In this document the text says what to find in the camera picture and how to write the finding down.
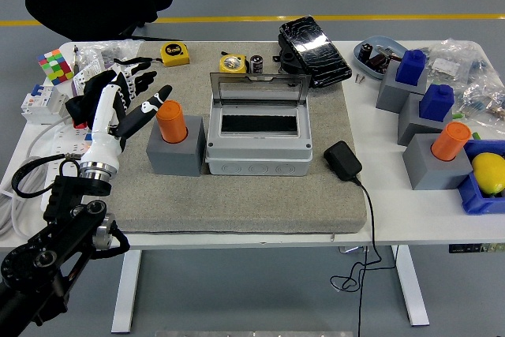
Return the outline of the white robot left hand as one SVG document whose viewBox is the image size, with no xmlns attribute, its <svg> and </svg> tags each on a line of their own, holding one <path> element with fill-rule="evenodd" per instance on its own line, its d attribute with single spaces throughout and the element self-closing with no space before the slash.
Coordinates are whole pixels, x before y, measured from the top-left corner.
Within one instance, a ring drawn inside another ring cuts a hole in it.
<svg viewBox="0 0 505 337">
<path fill-rule="evenodd" d="M 142 129 L 159 111 L 172 92 L 161 87 L 151 98 L 127 112 L 130 96 L 128 82 L 117 65 L 112 67 L 113 80 L 101 91 L 92 123 L 92 144 L 80 161 L 80 176 L 108 181 L 119 169 L 118 156 L 125 141 Z"/>
</svg>

